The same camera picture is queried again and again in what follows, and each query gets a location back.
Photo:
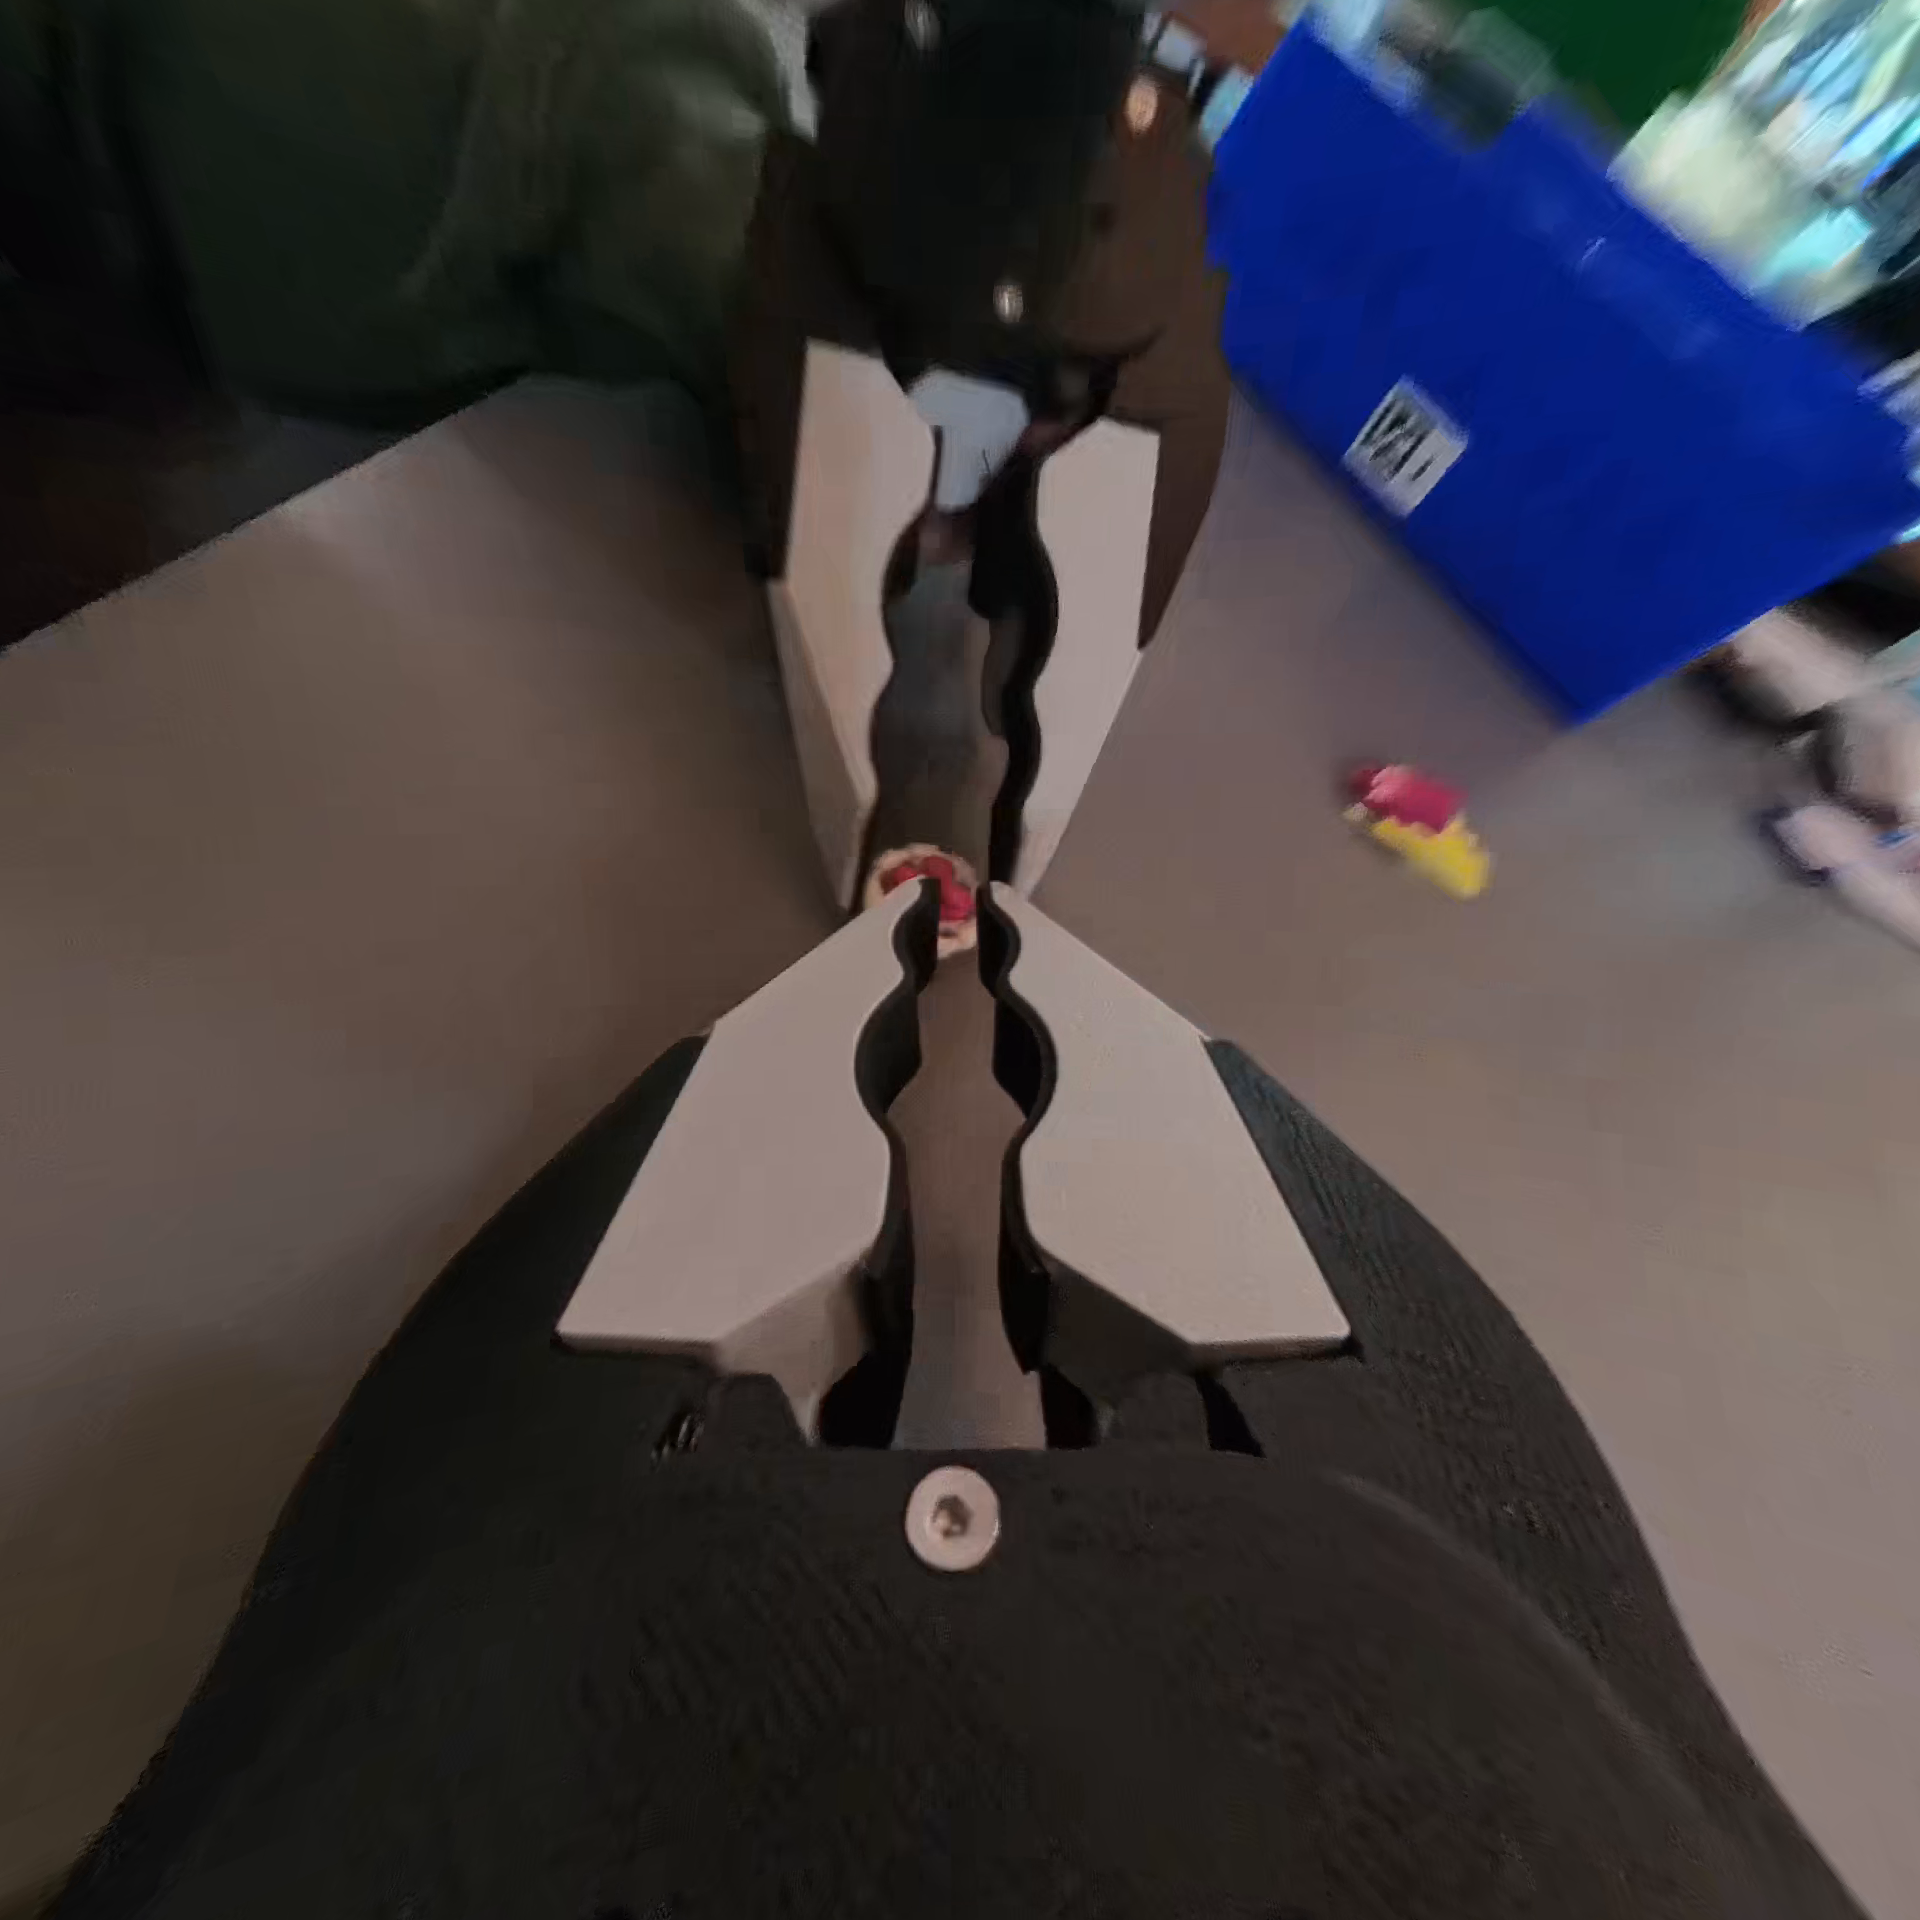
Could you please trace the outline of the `blue plastic bin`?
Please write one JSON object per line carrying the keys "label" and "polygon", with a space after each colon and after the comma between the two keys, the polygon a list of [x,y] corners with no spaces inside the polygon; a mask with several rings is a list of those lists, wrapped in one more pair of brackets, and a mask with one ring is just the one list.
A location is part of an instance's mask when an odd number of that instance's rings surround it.
{"label": "blue plastic bin", "polygon": [[1211,151],[1234,382],[1566,722],[1917,526],[1908,429],[1564,113],[1481,144],[1313,24]]}

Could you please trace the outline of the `person's left forearm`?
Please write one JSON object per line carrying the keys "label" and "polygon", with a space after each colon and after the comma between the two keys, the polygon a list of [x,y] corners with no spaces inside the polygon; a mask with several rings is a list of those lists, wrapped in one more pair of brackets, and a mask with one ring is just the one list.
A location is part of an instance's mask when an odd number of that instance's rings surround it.
{"label": "person's left forearm", "polygon": [[725,407],[802,4],[4,4],[4,405]]}

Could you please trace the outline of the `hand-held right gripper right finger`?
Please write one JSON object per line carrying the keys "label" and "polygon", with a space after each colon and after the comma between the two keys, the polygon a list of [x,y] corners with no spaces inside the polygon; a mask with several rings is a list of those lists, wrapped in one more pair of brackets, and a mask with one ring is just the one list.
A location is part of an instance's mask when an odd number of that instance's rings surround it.
{"label": "hand-held right gripper right finger", "polygon": [[1002,882],[977,903],[1019,1368],[1113,1409],[1142,1377],[1319,1359],[1353,1324],[1211,1038]]}

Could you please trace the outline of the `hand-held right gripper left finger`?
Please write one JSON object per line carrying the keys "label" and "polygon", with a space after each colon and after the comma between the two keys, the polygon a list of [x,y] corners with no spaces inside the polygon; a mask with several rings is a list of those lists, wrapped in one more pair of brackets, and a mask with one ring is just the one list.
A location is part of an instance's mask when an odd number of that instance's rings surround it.
{"label": "hand-held right gripper left finger", "polygon": [[818,1435],[910,1344],[910,1196],[890,1107],[920,1067],[941,885],[897,885],[723,1015],[554,1336],[777,1380]]}

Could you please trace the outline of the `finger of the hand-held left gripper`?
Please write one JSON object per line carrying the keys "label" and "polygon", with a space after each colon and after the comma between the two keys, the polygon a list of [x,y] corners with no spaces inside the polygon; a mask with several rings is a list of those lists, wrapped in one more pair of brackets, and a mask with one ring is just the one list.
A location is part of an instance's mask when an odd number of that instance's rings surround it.
{"label": "finger of the hand-held left gripper", "polygon": [[1139,669],[1160,437],[1097,418],[1015,457],[977,515],[981,712],[1002,742],[990,879],[1036,890]]}
{"label": "finger of the hand-held left gripper", "polygon": [[810,341],[791,521],[768,585],[802,802],[829,895],[856,912],[877,805],[874,712],[890,681],[882,586],[934,475],[929,425],[874,355]]}

